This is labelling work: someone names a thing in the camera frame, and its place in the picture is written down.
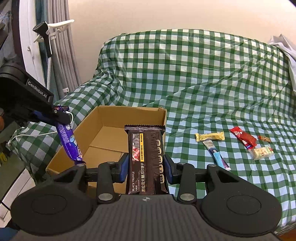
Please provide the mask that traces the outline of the grey curtain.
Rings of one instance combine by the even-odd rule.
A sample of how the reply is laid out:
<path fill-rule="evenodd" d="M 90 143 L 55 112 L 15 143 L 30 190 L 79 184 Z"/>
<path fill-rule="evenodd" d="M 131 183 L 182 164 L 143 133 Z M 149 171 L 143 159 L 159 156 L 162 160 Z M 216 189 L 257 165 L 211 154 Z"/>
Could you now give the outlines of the grey curtain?
<path fill-rule="evenodd" d="M 70 20 L 68 1 L 35 1 L 36 23 L 48 24 Z M 77 69 L 71 28 L 58 33 L 51 39 L 52 65 L 50 92 L 58 101 L 74 91 L 82 81 Z"/>

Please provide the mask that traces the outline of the white purple stick packet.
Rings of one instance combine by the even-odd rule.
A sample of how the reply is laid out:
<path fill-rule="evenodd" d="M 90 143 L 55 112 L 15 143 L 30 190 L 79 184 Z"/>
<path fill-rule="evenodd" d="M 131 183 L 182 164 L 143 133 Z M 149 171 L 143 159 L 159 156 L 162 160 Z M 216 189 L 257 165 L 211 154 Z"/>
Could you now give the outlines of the white purple stick packet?
<path fill-rule="evenodd" d="M 224 168 L 227 171 L 231 170 L 231 168 L 226 163 L 226 161 L 223 159 L 219 150 L 215 147 L 215 145 L 213 144 L 213 142 L 211 140 L 205 140 L 205 141 L 203 141 L 203 144 L 207 148 L 207 150 L 209 151 L 209 153 L 211 154 L 214 161 L 216 162 L 216 164 L 219 167 Z"/>

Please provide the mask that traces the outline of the green checkered sofa cover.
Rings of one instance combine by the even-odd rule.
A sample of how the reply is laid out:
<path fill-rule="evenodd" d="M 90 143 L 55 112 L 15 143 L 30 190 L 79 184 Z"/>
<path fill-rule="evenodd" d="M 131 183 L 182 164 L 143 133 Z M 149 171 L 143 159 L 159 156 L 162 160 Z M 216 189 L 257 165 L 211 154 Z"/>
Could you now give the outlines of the green checkered sofa cover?
<path fill-rule="evenodd" d="M 295 227 L 295 95 L 277 47 L 204 30 L 121 34 L 102 46 L 93 77 L 57 104 L 69 106 L 73 126 L 100 105 L 164 108 L 166 152 L 199 168 L 212 158 L 195 134 L 224 132 L 217 147 L 231 171 L 278 199 L 279 232 Z M 235 126 L 274 155 L 254 161 Z"/>

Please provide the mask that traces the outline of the white green snack pack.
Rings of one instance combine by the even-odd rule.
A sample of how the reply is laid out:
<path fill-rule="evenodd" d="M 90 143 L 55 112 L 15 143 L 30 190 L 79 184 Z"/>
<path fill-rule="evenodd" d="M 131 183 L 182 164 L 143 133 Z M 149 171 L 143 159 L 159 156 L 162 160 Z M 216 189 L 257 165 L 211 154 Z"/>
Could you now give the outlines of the white green snack pack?
<path fill-rule="evenodd" d="M 271 146 L 264 146 L 260 148 L 253 148 L 249 150 L 251 157 L 254 161 L 269 158 L 274 155 L 274 151 Z"/>

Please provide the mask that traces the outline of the white patterned sheet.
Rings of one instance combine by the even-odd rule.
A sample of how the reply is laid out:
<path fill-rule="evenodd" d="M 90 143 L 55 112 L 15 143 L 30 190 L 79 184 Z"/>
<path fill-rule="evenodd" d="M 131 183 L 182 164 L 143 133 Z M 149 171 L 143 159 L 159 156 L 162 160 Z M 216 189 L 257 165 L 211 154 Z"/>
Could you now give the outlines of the white patterned sheet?
<path fill-rule="evenodd" d="M 292 83 L 293 93 L 296 93 L 296 48 L 295 44 L 290 41 L 287 37 L 280 34 L 279 36 L 272 36 L 268 42 L 270 45 L 276 46 L 279 48 L 285 56 L 288 58 L 288 69 L 290 74 L 290 80 Z"/>

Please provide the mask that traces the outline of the black white phone holder stand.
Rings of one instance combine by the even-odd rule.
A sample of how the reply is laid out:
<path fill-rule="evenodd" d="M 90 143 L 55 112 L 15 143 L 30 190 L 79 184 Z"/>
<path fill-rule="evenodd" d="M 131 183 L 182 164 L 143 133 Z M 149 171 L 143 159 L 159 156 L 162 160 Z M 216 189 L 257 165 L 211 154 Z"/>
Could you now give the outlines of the black white phone holder stand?
<path fill-rule="evenodd" d="M 46 21 L 35 25 L 33 31 L 37 33 L 37 37 L 34 40 L 35 42 L 44 42 L 46 54 L 47 54 L 47 79 L 46 79 L 46 88 L 50 90 L 51 87 L 51 69 L 52 69 L 52 48 L 51 40 L 54 39 L 59 33 L 66 31 L 69 26 L 74 23 L 74 19 L 66 20 L 57 23 L 48 24 Z"/>

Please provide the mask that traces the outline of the brown cardboard box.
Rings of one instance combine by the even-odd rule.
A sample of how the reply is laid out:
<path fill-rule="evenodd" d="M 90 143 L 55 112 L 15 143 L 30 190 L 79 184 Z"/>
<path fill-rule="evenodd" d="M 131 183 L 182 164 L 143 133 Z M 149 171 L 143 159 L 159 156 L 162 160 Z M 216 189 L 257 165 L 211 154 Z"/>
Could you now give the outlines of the brown cardboard box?
<path fill-rule="evenodd" d="M 166 125 L 164 108 L 98 106 L 74 130 L 87 168 L 118 162 L 128 152 L 125 125 Z"/>

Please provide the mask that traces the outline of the dark brown biscuit pack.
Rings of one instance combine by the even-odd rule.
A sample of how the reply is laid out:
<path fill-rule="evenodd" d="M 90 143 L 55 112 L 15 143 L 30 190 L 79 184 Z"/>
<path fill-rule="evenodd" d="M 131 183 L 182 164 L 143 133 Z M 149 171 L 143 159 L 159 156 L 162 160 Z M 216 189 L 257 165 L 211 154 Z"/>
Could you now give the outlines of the dark brown biscuit pack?
<path fill-rule="evenodd" d="M 129 195 L 168 194 L 163 144 L 165 130 L 165 126 L 161 125 L 125 125 L 128 135 Z"/>

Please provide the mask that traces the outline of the red snack packet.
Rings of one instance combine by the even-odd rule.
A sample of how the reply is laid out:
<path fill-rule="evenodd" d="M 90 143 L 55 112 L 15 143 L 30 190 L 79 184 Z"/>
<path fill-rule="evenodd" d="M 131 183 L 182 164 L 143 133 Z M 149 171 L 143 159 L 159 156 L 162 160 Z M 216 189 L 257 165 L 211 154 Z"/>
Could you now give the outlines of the red snack packet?
<path fill-rule="evenodd" d="M 233 133 L 238 140 L 249 150 L 256 147 L 256 138 L 251 134 L 243 131 L 240 127 L 235 126 L 230 129 L 230 132 Z"/>

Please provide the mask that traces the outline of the yellow snack bar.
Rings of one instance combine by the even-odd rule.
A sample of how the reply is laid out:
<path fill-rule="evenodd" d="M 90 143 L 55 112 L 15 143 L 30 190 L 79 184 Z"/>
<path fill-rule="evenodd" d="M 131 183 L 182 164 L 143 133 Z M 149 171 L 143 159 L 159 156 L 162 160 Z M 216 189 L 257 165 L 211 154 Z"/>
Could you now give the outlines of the yellow snack bar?
<path fill-rule="evenodd" d="M 197 142 L 203 142 L 206 140 L 215 140 L 215 141 L 224 141 L 225 135 L 224 132 L 218 132 L 218 133 L 204 133 L 204 134 L 195 134 L 196 141 Z"/>

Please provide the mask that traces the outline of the white window frame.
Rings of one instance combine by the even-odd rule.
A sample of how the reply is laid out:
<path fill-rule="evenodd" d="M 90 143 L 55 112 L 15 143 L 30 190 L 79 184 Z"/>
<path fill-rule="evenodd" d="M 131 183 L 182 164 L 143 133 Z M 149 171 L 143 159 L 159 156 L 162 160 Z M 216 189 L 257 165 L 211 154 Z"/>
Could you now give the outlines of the white window frame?
<path fill-rule="evenodd" d="M 34 42 L 37 33 L 33 31 L 36 25 L 36 3 L 32 0 L 20 0 L 19 26 L 23 62 L 27 73 L 46 86 L 39 43 Z"/>

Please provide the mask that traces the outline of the small orange candy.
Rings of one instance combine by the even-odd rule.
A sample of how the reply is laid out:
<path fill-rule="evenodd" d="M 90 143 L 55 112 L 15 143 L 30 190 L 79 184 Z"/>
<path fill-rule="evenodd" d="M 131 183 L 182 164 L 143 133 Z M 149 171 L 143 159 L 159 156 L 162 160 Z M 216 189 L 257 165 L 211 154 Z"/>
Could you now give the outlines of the small orange candy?
<path fill-rule="evenodd" d="M 264 141 L 264 142 L 268 142 L 268 143 L 271 142 L 271 139 L 269 137 L 266 137 L 266 136 L 258 136 L 258 139 L 260 141 Z"/>

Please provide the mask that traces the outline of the purple chocolate bar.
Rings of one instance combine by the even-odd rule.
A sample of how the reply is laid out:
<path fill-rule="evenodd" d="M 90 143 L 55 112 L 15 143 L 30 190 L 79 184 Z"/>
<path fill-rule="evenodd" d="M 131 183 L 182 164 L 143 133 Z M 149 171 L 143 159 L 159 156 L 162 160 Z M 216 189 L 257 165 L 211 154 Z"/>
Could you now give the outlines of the purple chocolate bar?
<path fill-rule="evenodd" d="M 84 164 L 85 162 L 83 161 L 81 150 L 78 147 L 72 129 L 72 122 L 74 120 L 73 114 L 69 111 L 68 106 L 55 106 L 54 111 L 66 114 L 70 118 L 70 122 L 67 125 L 56 122 L 57 133 L 67 156 L 74 162 L 75 165 Z"/>

